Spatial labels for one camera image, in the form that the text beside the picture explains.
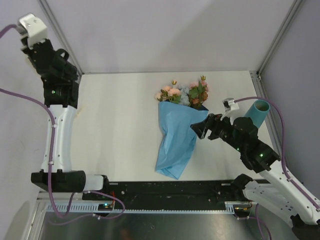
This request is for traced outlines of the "blue flower bouquet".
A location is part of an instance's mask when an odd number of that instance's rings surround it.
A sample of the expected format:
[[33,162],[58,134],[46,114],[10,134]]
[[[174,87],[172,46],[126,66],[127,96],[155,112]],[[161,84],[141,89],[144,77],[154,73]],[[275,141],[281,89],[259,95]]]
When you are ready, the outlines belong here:
[[190,161],[196,146],[196,133],[191,125],[203,121],[209,110],[204,106],[209,87],[206,77],[189,85],[163,87],[157,93],[158,120],[163,139],[158,150],[155,171],[178,180]]

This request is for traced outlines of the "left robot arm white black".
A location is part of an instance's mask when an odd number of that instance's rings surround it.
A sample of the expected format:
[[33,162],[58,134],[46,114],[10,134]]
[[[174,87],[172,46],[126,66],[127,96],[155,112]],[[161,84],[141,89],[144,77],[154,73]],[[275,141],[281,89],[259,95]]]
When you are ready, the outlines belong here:
[[24,47],[43,83],[44,108],[49,112],[45,156],[31,182],[53,193],[93,191],[100,200],[110,196],[105,175],[74,170],[71,161],[72,128],[78,108],[79,83],[77,68],[68,61],[64,49],[55,50],[49,39]]

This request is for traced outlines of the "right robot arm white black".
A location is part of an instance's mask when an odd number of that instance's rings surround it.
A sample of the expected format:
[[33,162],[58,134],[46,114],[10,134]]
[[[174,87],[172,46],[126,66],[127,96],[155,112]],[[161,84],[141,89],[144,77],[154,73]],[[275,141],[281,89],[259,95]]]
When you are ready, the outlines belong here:
[[300,240],[320,238],[320,200],[283,166],[280,156],[269,145],[259,140],[258,128],[250,118],[238,117],[230,122],[228,117],[211,113],[190,127],[200,139],[211,131],[209,140],[223,140],[240,153],[247,169],[271,184],[272,189],[266,189],[242,175],[245,182],[230,188],[235,200],[247,198],[268,209],[287,223]]

